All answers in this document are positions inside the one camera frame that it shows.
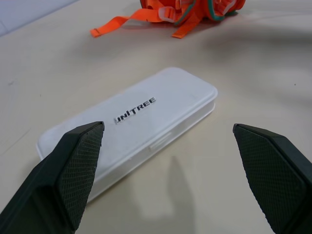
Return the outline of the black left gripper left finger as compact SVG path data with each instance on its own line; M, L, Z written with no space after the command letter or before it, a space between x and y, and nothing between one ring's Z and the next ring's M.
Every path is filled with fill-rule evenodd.
M66 132L0 213L0 234L75 234L98 165L102 121Z

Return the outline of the white plastic Unitree case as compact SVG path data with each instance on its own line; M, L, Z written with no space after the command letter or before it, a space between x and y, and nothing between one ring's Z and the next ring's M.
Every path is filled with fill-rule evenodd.
M37 142L47 157L68 131L95 121L105 125L93 200L208 116L217 89L180 69L166 68L47 130Z

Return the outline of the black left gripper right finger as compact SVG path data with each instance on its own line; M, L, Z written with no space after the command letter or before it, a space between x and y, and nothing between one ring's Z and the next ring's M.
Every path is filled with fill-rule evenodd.
M249 187L275 234L312 234L312 163L280 134L235 124Z

